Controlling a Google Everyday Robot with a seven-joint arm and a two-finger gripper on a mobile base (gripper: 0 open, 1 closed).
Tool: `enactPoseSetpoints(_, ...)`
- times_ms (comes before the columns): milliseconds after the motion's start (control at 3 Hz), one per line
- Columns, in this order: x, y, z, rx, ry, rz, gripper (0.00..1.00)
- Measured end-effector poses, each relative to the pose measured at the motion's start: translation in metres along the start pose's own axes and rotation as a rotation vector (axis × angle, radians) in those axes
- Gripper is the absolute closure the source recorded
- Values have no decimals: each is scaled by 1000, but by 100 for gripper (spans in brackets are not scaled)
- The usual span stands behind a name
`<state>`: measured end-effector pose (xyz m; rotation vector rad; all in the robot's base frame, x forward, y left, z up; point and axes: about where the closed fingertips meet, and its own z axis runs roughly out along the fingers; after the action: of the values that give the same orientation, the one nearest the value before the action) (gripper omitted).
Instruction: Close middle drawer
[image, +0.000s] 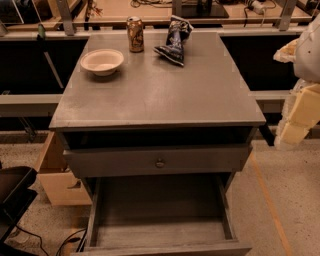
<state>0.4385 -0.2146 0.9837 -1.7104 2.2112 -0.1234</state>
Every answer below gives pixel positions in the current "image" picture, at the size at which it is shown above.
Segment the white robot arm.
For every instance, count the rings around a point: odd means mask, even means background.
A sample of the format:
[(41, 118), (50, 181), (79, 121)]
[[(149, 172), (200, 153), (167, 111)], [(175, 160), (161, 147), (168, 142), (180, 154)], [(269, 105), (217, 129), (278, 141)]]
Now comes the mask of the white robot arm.
[(312, 21), (298, 39), (277, 50), (273, 59), (292, 62), (298, 78), (285, 99), (276, 130), (275, 146), (286, 150), (299, 145), (320, 121), (320, 21)]

